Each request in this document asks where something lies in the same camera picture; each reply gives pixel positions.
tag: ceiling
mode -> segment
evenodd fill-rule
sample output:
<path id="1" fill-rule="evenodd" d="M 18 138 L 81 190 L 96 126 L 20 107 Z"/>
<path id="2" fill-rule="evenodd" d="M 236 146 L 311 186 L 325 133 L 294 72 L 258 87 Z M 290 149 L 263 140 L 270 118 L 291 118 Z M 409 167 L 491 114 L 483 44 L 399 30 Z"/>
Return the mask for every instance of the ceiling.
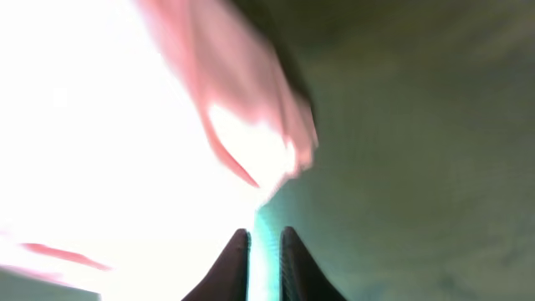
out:
<path id="1" fill-rule="evenodd" d="M 320 141 L 271 252 L 294 226 L 350 300 L 535 298 L 535 2 L 266 5 Z"/>

